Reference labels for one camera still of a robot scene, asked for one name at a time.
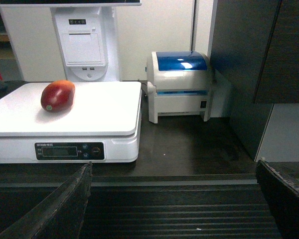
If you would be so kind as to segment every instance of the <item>receipt slot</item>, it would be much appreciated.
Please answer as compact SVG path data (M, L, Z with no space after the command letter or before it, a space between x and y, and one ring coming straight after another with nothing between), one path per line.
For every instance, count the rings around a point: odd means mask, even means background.
M65 73L71 81L100 81L108 68L102 7L58 8L54 14Z

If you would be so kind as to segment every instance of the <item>label printer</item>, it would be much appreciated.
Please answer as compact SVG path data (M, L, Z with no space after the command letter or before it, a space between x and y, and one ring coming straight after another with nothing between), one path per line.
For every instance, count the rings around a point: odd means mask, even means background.
M158 116L201 115L210 119L213 73L196 51L152 52L147 60L149 120Z

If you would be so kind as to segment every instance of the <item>scale platform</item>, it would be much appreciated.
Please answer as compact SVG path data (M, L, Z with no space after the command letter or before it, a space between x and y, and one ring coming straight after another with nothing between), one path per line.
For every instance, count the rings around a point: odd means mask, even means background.
M139 153L140 82L76 82L72 108L45 111L49 83L0 99L0 163L132 162Z

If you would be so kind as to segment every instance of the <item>white weighing scale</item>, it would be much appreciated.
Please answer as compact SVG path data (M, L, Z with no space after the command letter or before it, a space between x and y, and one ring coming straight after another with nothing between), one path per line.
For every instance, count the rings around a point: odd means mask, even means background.
M49 83L28 83L2 98L0 163L137 159L141 84L120 82L114 8L129 5L141 1L0 0L0 9L50 8L65 75L76 88L73 107L59 113L41 107Z
M0 163L132 162L139 153L141 84L75 84L71 109L45 111L48 83L28 83L0 99Z

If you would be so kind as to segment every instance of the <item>grey panel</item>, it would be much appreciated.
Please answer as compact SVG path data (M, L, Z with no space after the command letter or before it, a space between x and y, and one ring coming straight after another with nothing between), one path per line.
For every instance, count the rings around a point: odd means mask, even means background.
M275 104L257 160L299 162L299 104Z

